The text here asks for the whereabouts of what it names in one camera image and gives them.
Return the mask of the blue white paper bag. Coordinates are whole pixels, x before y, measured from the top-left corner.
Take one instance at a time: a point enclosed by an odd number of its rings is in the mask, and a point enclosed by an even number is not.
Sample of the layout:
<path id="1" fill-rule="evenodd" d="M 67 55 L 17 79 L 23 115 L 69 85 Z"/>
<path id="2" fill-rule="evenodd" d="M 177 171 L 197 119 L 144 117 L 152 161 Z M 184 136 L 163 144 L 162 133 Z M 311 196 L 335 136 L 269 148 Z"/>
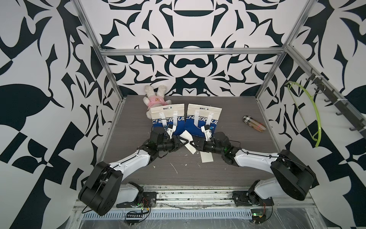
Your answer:
<path id="1" fill-rule="evenodd" d="M 185 117 L 185 130 L 191 135 L 205 137 L 201 127 L 209 125 L 209 129 L 214 133 L 221 112 L 222 108 L 189 104 Z"/>
<path id="2" fill-rule="evenodd" d="M 185 104 L 173 104 L 150 109 L 153 127 L 169 128 L 173 126 L 173 135 L 185 131 Z"/>

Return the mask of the white paper receipt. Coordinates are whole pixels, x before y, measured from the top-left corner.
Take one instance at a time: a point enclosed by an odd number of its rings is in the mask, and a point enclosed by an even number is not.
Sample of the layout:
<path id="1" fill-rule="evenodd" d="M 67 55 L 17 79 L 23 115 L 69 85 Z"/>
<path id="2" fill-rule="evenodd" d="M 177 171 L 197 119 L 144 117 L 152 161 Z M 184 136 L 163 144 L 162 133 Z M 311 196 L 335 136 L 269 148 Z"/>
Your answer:
<path id="1" fill-rule="evenodd" d="M 185 147 L 187 150 L 194 155 L 196 153 L 196 149 L 190 144 L 193 141 L 192 135 L 185 130 L 182 134 L 179 135 L 181 138 L 183 138 L 183 142 L 185 143 Z"/>
<path id="2" fill-rule="evenodd" d="M 201 155 L 201 160 L 202 163 L 209 163 L 209 162 L 213 162 L 213 155 L 212 153 L 208 153 L 208 152 L 200 152 Z"/>

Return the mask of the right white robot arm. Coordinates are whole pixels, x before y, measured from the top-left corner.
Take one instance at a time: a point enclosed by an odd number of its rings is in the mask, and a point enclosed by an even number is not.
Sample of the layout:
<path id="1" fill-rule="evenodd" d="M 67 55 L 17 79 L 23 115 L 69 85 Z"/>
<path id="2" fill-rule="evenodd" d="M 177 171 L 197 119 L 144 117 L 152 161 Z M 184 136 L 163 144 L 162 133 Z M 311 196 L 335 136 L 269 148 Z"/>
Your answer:
<path id="1" fill-rule="evenodd" d="M 245 194 L 234 195 L 241 204 L 258 206 L 260 201 L 289 196 L 302 201 L 316 182 L 316 175 L 289 150 L 279 153 L 261 153 L 236 147 L 223 133 L 210 139 L 199 138 L 190 143 L 195 149 L 220 154 L 223 161 L 235 167 L 248 167 L 273 175 L 267 180 L 256 180 Z"/>

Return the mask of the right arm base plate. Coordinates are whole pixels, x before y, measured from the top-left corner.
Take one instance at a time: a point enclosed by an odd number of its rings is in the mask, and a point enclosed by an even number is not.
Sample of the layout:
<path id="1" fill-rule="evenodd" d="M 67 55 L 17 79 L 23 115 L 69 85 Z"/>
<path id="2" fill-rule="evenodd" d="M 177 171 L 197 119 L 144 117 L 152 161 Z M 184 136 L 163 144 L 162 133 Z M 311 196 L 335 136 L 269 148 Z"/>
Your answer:
<path id="1" fill-rule="evenodd" d="M 271 207 L 274 205 L 272 198 L 261 199 L 254 191 L 233 191 L 232 194 L 232 199 L 237 207 Z"/>

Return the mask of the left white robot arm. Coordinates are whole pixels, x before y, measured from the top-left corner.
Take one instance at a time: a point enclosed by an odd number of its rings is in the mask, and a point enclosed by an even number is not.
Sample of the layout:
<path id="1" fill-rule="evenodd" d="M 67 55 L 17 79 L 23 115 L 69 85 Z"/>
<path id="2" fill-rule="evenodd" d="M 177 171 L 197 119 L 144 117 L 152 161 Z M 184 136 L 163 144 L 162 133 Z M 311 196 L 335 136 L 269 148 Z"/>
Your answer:
<path id="1" fill-rule="evenodd" d="M 98 163 L 79 192 L 79 201 L 100 216 L 116 204 L 143 203 L 144 189 L 134 182 L 123 185 L 122 181 L 159 158 L 160 152 L 175 152 L 188 143 L 188 139 L 171 134 L 170 129 L 154 128 L 149 139 L 130 156 L 110 164 Z"/>

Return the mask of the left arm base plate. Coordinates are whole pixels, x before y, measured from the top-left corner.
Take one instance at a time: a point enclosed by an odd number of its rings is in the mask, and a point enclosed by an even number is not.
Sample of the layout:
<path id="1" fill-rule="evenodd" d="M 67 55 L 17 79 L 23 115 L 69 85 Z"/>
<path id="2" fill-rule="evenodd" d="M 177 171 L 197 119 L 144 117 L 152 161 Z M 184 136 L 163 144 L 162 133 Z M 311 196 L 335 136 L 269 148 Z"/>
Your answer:
<path id="1" fill-rule="evenodd" d="M 116 205 L 116 208 L 154 207 L 156 205 L 157 192 L 143 192 L 138 194 L 132 202 L 124 202 Z"/>

